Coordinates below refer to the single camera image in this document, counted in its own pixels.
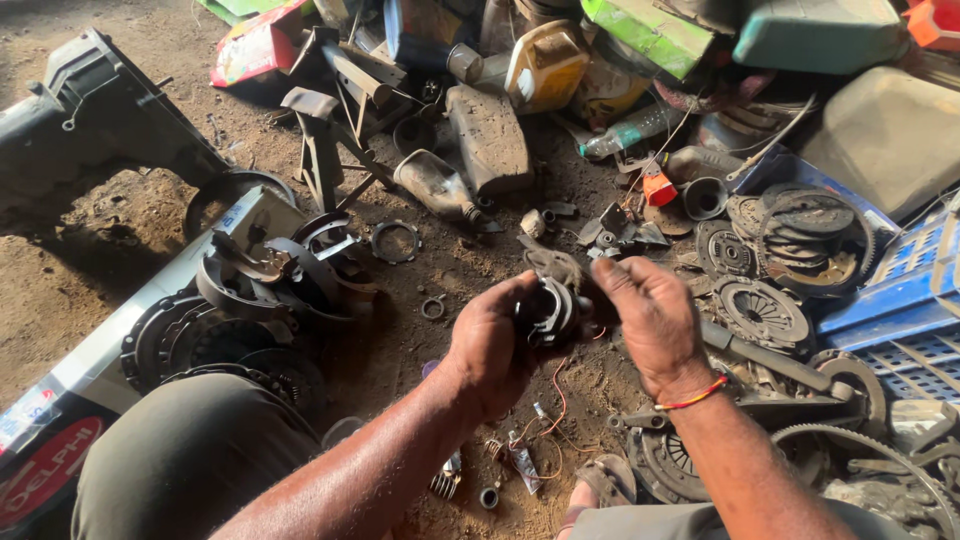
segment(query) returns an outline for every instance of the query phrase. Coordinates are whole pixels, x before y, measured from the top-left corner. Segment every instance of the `blue plastic crate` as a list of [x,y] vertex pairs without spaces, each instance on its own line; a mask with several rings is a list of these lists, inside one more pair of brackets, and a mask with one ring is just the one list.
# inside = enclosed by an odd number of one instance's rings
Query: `blue plastic crate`
[[898,398],[960,404],[958,247],[955,215],[944,209],[918,223],[819,322],[818,339],[863,358]]

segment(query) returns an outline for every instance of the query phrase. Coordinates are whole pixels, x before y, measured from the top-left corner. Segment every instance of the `dirt floor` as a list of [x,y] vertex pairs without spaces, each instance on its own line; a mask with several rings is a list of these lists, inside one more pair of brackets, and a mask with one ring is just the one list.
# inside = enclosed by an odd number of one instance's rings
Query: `dirt floor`
[[[42,80],[48,54],[89,26],[113,42],[149,77],[175,80],[164,90],[201,132],[213,138],[206,121],[215,115],[221,130],[220,152],[243,167],[264,170],[289,182],[301,209],[315,213],[305,186],[293,181],[300,159],[299,135],[269,128],[268,109],[245,103],[208,84],[215,46],[228,25],[190,0],[97,0],[0,2],[0,108],[27,95],[28,80]],[[441,358],[450,326],[466,302],[490,285],[524,269],[515,240],[519,218],[529,201],[576,203],[581,217],[564,224],[579,231],[623,191],[612,184],[612,162],[586,163],[576,156],[569,136],[546,118],[523,118],[531,150],[549,171],[537,194],[498,201],[495,218],[505,233],[485,238],[463,236],[428,213],[409,195],[370,189],[356,204],[353,227],[369,233],[377,223],[402,219],[420,228],[423,249],[409,263],[389,266],[370,260],[370,270],[385,293],[371,324],[332,340],[320,360],[331,405],[317,424],[325,430],[348,415],[369,419],[420,381],[420,368]],[[372,142],[378,158],[390,165],[400,155],[385,136]],[[455,153],[441,146],[441,156]],[[344,162],[354,162],[344,157]],[[347,188],[360,173],[347,171]],[[9,406],[47,373],[91,329],[97,327],[183,247],[180,220],[194,188],[164,170],[146,176],[120,174],[95,188],[76,210],[64,216],[60,238],[36,242],[0,238],[0,405]],[[557,231],[546,242],[574,254],[584,265],[583,248],[573,234]],[[418,315],[427,296],[446,294],[447,315],[427,321]],[[535,495],[527,494],[516,472],[483,456],[491,436],[504,439],[521,431],[539,401],[548,413],[561,412],[562,400],[551,382],[560,360],[535,375],[516,409],[497,426],[484,426],[463,447],[464,479],[451,503],[424,493],[395,529],[403,538],[550,538],[560,522],[573,486],[574,470],[590,454],[559,440],[563,456],[550,441],[533,439],[532,454],[543,476],[557,475]],[[580,448],[622,453],[622,437],[605,427],[612,412],[633,412],[644,399],[634,366],[612,349],[607,336],[579,347],[557,376],[567,414],[564,432]],[[477,501],[483,487],[503,481],[500,505],[484,510]]]

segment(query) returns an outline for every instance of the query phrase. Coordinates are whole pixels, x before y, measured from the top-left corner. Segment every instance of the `orange plastic part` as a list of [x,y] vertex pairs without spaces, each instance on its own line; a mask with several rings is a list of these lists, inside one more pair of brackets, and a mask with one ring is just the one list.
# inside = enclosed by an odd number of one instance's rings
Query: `orange plastic part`
[[960,51],[960,0],[911,2],[906,28],[927,49]]
[[643,194],[647,196],[648,205],[662,207],[677,196],[677,188],[665,174],[659,173],[643,177]]

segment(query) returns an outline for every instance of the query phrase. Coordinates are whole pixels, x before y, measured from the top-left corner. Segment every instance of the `red thread bracelet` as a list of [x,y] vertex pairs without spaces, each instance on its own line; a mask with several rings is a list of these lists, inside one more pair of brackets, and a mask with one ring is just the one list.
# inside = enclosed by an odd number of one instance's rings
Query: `red thread bracelet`
[[717,388],[727,383],[727,376],[722,373],[719,375],[720,377],[717,379],[717,381],[714,384],[711,384],[703,394],[700,394],[696,398],[686,400],[685,402],[680,402],[678,404],[654,405],[654,410],[673,410],[675,408],[685,408],[702,401],[707,396],[715,392]]

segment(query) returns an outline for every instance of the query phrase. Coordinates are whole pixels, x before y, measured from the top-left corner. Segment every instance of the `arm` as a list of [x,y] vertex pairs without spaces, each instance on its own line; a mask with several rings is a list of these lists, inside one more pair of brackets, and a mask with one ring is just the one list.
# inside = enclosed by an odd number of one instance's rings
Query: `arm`
[[410,394],[247,505],[212,538],[381,538],[482,422],[519,399],[537,363],[514,348],[527,272],[473,299],[444,360]]
[[[647,258],[598,259],[597,282],[623,321],[627,348],[656,403],[689,400],[716,379],[686,284]],[[770,437],[720,392],[670,419],[735,540],[855,536],[790,475]]]

